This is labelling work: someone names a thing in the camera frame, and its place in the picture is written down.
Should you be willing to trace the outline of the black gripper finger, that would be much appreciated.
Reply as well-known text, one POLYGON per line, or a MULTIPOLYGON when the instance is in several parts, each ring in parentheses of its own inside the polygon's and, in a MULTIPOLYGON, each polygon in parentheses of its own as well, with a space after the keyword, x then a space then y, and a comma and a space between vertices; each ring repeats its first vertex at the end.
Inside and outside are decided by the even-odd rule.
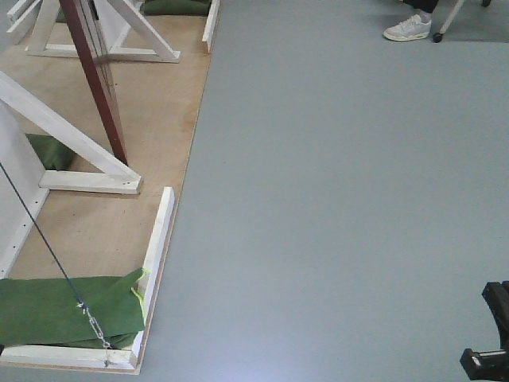
POLYGON ((508 350, 508 281, 487 283, 482 296, 499 331, 500 348, 508 350))
POLYGON ((465 349, 460 364, 470 380, 508 381, 508 351, 475 352, 465 349))

